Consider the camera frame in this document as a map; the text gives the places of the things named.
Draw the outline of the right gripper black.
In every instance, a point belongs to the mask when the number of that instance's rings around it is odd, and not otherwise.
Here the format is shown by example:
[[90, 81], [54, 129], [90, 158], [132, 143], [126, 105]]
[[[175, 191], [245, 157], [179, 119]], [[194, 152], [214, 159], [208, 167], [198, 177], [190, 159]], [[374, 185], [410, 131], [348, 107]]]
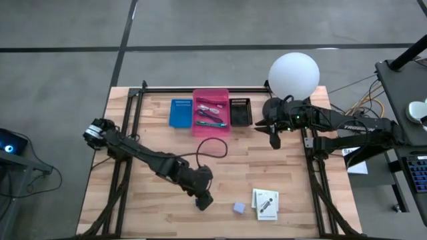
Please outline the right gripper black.
[[262, 108], [263, 119], [255, 124], [255, 130], [270, 133], [270, 145], [273, 149], [281, 147], [279, 131], [300, 129], [297, 118], [299, 100], [287, 101], [277, 97], [268, 99]]

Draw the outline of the black equipment cart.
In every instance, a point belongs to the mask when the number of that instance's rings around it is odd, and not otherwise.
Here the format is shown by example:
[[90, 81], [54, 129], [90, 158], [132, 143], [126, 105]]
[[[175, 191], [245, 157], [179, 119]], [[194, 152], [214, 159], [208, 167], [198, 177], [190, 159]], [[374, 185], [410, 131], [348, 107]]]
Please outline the black equipment cart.
[[[421, 123], [413, 123], [406, 116], [406, 106], [427, 98], [427, 65], [416, 56], [427, 49], [427, 34], [396, 59], [375, 64], [378, 79], [390, 102], [407, 145], [393, 146], [398, 159], [389, 164], [391, 171], [402, 171], [408, 182], [402, 158], [427, 155], [427, 116]], [[423, 223], [427, 226], [427, 193], [415, 193], [409, 185]]]

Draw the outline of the black slotted plastic basket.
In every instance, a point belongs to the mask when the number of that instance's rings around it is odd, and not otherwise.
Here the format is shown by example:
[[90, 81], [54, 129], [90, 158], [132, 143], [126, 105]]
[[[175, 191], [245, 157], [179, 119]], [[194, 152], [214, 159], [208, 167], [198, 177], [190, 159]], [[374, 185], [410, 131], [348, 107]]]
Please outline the black slotted plastic basket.
[[232, 127], [252, 125], [252, 108], [249, 98], [230, 99], [230, 120]]

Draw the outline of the white rounded device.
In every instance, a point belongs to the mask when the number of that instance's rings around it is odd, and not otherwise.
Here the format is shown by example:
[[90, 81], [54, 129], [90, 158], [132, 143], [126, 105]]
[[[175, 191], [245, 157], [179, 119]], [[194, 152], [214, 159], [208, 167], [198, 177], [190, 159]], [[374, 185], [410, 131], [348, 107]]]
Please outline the white rounded device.
[[427, 98], [424, 101], [413, 101], [406, 106], [406, 116], [413, 123], [421, 123], [427, 116]]

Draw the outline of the backlit keyboard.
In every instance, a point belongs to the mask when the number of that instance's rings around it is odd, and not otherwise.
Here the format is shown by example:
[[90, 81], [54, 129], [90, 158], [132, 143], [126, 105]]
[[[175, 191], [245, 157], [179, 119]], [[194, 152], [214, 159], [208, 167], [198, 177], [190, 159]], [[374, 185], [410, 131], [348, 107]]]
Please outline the backlit keyboard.
[[427, 155], [402, 158], [408, 182], [415, 193], [427, 193]]

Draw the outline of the blue plastic bin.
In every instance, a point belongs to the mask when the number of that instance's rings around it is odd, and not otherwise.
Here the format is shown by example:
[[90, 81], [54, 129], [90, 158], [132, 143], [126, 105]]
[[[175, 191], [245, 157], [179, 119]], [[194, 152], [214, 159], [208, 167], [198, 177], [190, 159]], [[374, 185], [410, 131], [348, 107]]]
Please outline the blue plastic bin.
[[169, 113], [169, 126], [174, 128], [190, 128], [192, 113], [192, 99], [172, 99]]

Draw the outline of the black device blue light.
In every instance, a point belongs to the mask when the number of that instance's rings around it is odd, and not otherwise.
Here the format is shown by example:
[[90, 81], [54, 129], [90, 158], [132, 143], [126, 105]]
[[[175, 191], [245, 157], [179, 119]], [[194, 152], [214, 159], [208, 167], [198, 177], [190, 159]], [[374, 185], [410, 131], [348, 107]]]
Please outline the black device blue light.
[[1, 151], [13, 155], [22, 155], [27, 144], [28, 140], [4, 129], [0, 129]]

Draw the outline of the white manual booklet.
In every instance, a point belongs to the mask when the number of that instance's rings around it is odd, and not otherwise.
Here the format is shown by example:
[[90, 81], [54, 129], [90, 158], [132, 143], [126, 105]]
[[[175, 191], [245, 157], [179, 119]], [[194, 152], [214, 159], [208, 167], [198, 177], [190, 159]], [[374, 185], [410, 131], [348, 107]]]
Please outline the white manual booklet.
[[270, 190], [265, 190], [265, 189], [252, 189], [252, 203], [251, 203], [251, 208], [255, 209], [256, 208], [256, 193], [260, 192], [260, 193], [269, 193], [274, 195], [276, 201], [279, 201], [279, 192], [278, 191], [270, 191]]
[[278, 197], [273, 191], [256, 191], [258, 221], [278, 220]]

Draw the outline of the white globe lamp black base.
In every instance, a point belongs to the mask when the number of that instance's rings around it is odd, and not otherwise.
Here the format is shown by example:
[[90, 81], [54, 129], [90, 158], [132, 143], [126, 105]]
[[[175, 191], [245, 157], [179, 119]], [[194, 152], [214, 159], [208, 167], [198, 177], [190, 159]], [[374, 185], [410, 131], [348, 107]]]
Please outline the white globe lamp black base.
[[320, 82], [318, 64], [304, 53], [287, 53], [274, 61], [268, 73], [272, 93], [284, 99], [288, 95], [295, 100], [308, 98]]

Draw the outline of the grey metal stand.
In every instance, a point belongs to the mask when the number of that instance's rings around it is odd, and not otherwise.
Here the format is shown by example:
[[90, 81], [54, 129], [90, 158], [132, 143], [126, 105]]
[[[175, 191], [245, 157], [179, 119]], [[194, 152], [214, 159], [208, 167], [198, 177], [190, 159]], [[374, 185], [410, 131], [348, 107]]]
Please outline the grey metal stand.
[[13, 194], [12, 197], [7, 197], [7, 200], [10, 200], [11, 204], [7, 208], [3, 218], [1, 218], [0, 213], [0, 240], [6, 240], [11, 236], [11, 231], [17, 220], [21, 199], [27, 190], [27, 185], [31, 180], [31, 174], [34, 170], [41, 171], [42, 173], [50, 173], [52, 167], [4, 151], [0, 151], [0, 163], [6, 163], [12, 166], [11, 186]]

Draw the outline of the white paper sheet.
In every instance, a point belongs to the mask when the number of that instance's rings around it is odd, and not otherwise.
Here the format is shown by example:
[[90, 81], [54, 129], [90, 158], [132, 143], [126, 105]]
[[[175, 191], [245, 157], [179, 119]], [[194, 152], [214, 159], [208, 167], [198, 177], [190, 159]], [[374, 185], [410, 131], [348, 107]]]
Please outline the white paper sheet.
[[[346, 155], [350, 154], [351, 152], [353, 152], [357, 149], [359, 149], [359, 147], [342, 149], [342, 155], [345, 157]], [[366, 162], [363, 161], [359, 164], [356, 164], [356, 165], [353, 165], [352, 167], [349, 167], [347, 172], [351, 173], [351, 174], [367, 175], [368, 174], [368, 168], [367, 168]]]

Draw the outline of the black aluminium table frame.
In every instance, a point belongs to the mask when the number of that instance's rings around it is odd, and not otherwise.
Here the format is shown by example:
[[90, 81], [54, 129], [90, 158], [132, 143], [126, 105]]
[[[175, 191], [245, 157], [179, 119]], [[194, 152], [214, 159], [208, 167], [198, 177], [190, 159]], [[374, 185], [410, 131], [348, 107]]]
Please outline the black aluminium table frame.
[[[192, 92], [190, 87], [148, 87], [139, 119], [129, 124], [137, 125], [143, 146], [183, 155], [192, 167], [207, 165], [213, 172], [213, 203], [200, 211], [193, 197], [135, 160], [124, 211], [114, 208], [109, 232], [98, 231], [93, 240], [313, 239], [319, 228], [330, 231], [328, 212], [315, 210], [301, 132], [282, 133], [278, 150], [253, 127], [233, 128], [217, 141], [194, 137], [191, 129], [174, 129], [168, 121], [171, 100], [189, 99]], [[254, 188], [279, 192], [277, 221], [258, 221], [251, 208]], [[246, 205], [244, 214], [233, 211], [235, 202]]]

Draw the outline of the pink plastic bin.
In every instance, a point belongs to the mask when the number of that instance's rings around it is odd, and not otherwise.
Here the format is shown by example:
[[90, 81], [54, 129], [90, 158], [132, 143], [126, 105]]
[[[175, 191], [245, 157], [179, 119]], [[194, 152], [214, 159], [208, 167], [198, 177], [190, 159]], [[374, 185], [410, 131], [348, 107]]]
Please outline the pink plastic bin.
[[193, 91], [192, 133], [194, 137], [227, 137], [231, 131], [229, 91]]

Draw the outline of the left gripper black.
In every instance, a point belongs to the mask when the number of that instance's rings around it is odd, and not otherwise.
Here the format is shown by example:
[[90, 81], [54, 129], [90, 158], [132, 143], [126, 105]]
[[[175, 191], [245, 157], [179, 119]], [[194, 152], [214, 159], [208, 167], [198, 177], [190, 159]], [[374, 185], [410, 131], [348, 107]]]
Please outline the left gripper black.
[[207, 192], [208, 185], [213, 179], [211, 169], [204, 165], [198, 169], [184, 169], [181, 176], [181, 188], [189, 196], [196, 196], [195, 206], [199, 210], [207, 209], [214, 201], [210, 192]]

